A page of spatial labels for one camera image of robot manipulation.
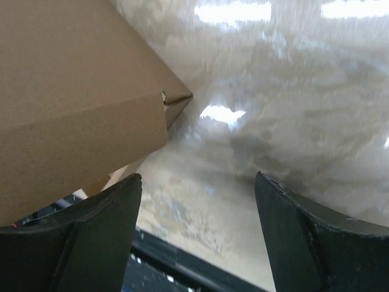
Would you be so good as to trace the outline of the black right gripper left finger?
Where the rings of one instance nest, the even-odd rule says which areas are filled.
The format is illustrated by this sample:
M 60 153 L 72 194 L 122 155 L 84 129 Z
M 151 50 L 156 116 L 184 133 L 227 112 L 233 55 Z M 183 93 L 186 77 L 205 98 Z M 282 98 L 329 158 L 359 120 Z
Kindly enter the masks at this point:
M 120 291 L 141 196 L 135 173 L 65 209 L 1 228 L 1 290 Z

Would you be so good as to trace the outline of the brown cardboard box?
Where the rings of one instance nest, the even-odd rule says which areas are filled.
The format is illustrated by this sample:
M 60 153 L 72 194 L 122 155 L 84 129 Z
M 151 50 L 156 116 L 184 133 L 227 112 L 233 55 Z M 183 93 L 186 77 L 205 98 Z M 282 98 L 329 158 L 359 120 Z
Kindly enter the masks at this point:
M 163 147 L 191 97 L 112 1 L 2 1 L 1 225 Z

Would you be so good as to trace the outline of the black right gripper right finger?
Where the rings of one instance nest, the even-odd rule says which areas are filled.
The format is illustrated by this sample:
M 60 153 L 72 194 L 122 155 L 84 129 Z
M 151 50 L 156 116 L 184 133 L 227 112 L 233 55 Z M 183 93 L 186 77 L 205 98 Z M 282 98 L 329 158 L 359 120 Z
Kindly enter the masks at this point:
M 255 198 L 277 291 L 388 291 L 388 228 L 257 173 Z

